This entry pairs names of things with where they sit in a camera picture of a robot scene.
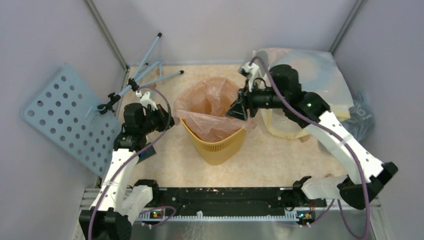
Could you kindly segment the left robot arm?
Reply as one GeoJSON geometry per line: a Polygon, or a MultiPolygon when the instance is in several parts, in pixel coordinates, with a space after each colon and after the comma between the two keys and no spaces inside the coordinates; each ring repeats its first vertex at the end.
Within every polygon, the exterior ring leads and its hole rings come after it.
{"type": "Polygon", "coordinates": [[[169,105],[163,108],[130,103],[124,108],[124,122],[113,141],[112,158],[99,193],[89,209],[82,210],[78,221],[87,240],[129,240],[138,214],[147,205],[160,202],[160,193],[148,185],[133,187],[126,195],[130,175],[142,152],[158,140],[147,135],[165,132],[175,124],[169,105]]]}

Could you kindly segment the pink plastic trash bag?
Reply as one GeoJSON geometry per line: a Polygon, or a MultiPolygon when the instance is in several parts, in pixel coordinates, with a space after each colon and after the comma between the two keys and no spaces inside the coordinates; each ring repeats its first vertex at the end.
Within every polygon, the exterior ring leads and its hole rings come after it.
{"type": "Polygon", "coordinates": [[[173,115],[183,120],[204,142],[222,141],[240,129],[252,131],[257,126],[253,119],[242,121],[226,117],[239,88],[225,77],[204,79],[178,96],[173,104],[173,115]]]}

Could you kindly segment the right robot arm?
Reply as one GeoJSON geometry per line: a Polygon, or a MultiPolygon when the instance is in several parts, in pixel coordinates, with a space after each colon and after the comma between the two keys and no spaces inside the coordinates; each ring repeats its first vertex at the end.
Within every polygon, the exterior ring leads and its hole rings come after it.
{"type": "Polygon", "coordinates": [[[258,65],[246,63],[239,73],[246,78],[245,85],[226,112],[228,117],[246,121],[260,109],[280,109],[314,136],[346,170],[346,176],[305,176],[296,181],[293,200],[297,205],[307,206],[315,199],[335,199],[364,210],[398,172],[394,163],[382,162],[369,153],[320,95],[304,91],[298,72],[290,65],[276,65],[265,73],[258,65]]]}

